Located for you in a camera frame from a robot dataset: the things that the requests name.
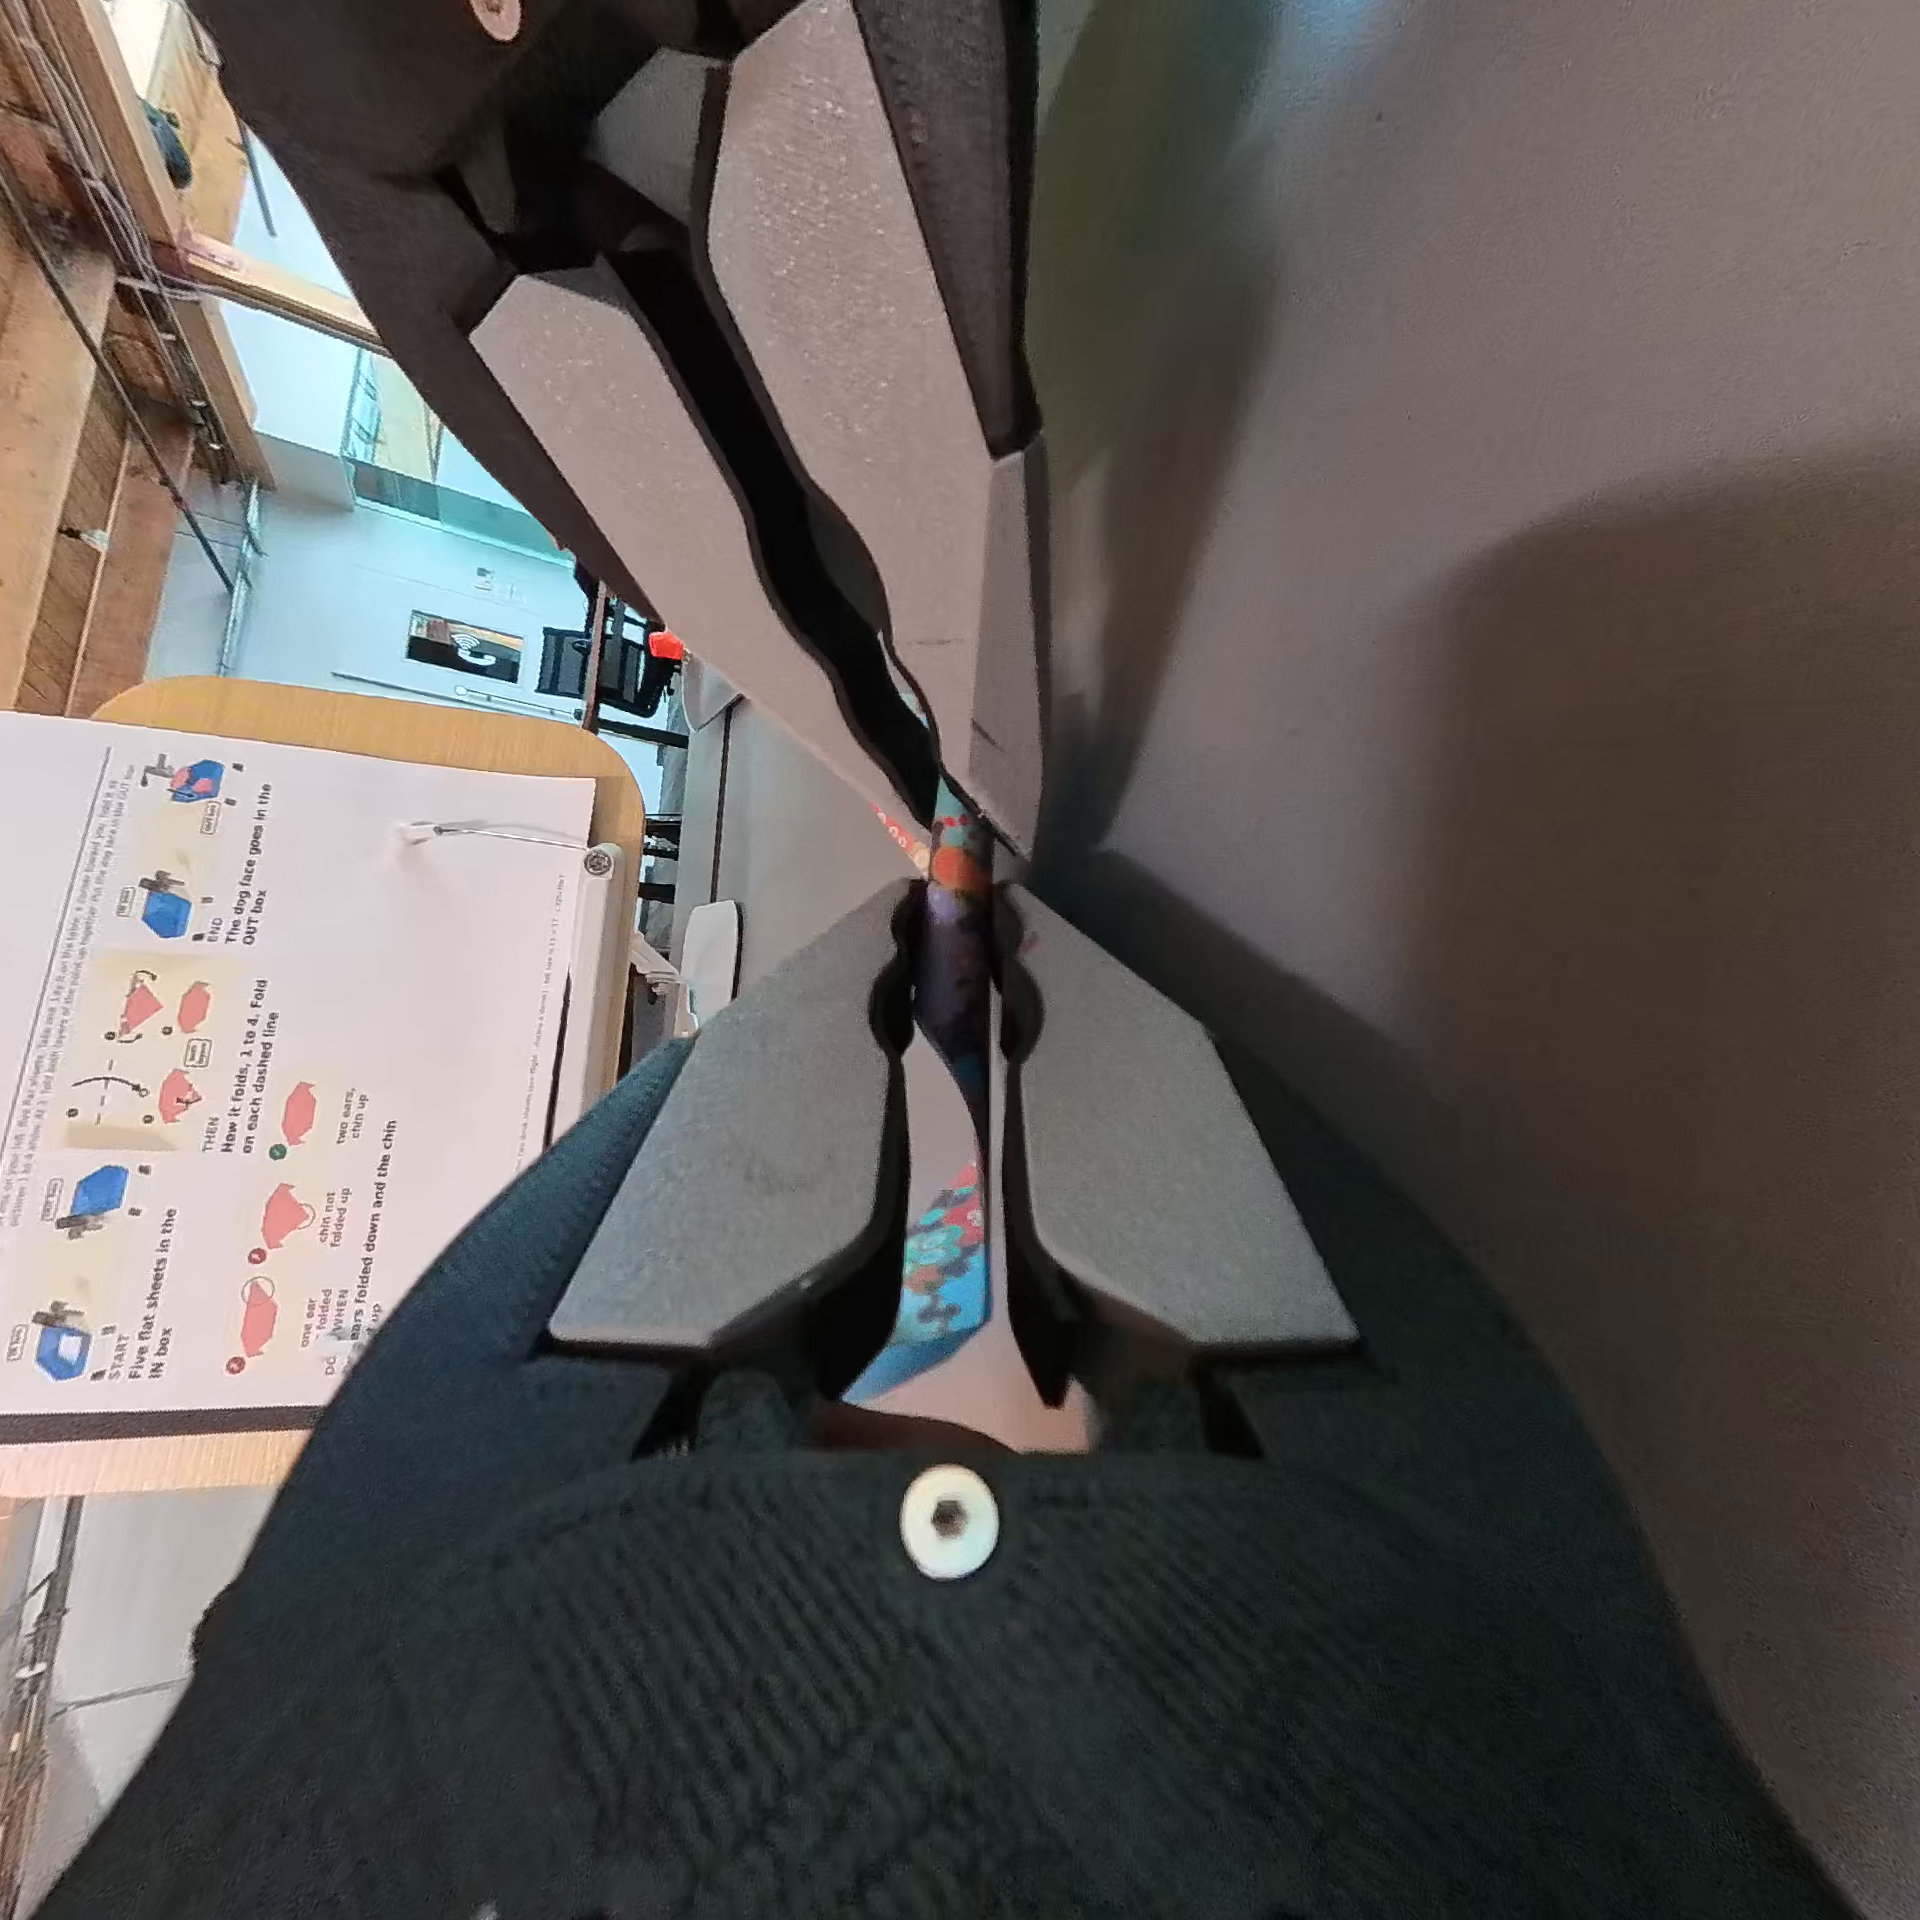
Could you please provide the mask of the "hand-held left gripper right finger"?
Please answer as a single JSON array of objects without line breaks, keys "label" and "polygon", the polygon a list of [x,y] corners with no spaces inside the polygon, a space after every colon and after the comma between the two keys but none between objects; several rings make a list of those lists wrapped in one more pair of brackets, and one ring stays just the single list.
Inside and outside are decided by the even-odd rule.
[{"label": "hand-held left gripper right finger", "polygon": [[1042,1401],[1356,1352],[1208,1031],[1018,881],[995,958],[1006,1308]]}]

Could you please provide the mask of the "dark wall screen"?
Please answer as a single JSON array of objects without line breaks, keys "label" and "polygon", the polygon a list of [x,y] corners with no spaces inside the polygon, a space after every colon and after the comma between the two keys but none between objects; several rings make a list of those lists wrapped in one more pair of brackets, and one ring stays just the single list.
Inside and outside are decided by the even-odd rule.
[{"label": "dark wall screen", "polygon": [[413,610],[406,624],[405,655],[452,674],[517,682],[520,638],[472,624],[466,617]]}]

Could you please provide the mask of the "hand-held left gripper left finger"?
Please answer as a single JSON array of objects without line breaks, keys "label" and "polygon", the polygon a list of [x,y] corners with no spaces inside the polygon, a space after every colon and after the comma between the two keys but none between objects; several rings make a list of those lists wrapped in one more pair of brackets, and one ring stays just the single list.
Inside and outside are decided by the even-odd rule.
[{"label": "hand-held left gripper left finger", "polygon": [[900,1302],[920,886],[895,879],[703,1021],[546,1333],[771,1359],[840,1396]]}]

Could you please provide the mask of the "printed instruction sheet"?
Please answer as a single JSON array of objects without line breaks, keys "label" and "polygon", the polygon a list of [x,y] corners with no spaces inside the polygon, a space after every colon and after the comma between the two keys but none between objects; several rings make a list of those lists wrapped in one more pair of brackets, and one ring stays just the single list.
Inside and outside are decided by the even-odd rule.
[{"label": "printed instruction sheet", "polygon": [[6,1444],[317,1417],[548,1143],[592,799],[4,712]]}]

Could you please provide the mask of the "black office chair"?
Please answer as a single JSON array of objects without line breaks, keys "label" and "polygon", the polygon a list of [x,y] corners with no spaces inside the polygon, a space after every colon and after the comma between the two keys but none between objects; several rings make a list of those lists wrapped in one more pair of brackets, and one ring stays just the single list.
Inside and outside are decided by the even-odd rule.
[{"label": "black office chair", "polygon": [[[589,653],[587,631],[544,628],[535,693],[583,708]],[[637,614],[616,614],[598,653],[598,718],[647,727],[667,721],[684,657],[682,640],[669,631]]]}]

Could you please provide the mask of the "wooden shelf unit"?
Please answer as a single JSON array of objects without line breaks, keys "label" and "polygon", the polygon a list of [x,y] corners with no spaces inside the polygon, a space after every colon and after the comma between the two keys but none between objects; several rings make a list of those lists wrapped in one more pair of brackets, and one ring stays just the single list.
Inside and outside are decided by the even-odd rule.
[{"label": "wooden shelf unit", "polygon": [[223,306],[355,350],[347,295],[243,252],[254,141],[188,4],[3,4],[3,705],[87,716],[151,657],[189,486],[272,488]]}]

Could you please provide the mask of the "floral origami paper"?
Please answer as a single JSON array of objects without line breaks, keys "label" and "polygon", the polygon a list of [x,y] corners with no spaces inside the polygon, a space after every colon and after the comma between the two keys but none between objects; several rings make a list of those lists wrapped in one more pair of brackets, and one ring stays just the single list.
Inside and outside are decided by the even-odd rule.
[{"label": "floral origami paper", "polygon": [[1011,1071],[995,945],[1000,844],[980,804],[943,774],[919,845],[899,1311],[851,1398],[1013,1447],[1042,1405],[1006,1302]]}]

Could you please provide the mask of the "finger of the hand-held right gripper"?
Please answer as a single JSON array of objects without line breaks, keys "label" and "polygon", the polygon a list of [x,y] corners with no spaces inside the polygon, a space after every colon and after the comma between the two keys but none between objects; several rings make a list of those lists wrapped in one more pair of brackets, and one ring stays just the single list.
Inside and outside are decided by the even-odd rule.
[{"label": "finger of the hand-held right gripper", "polygon": [[597,258],[517,276],[470,341],[690,655],[931,822],[970,690],[970,393],[931,276]]},{"label": "finger of the hand-held right gripper", "polygon": [[802,470],[878,572],[949,786],[1028,856],[1042,455],[990,449],[853,4],[800,4],[735,60],[708,256]]}]

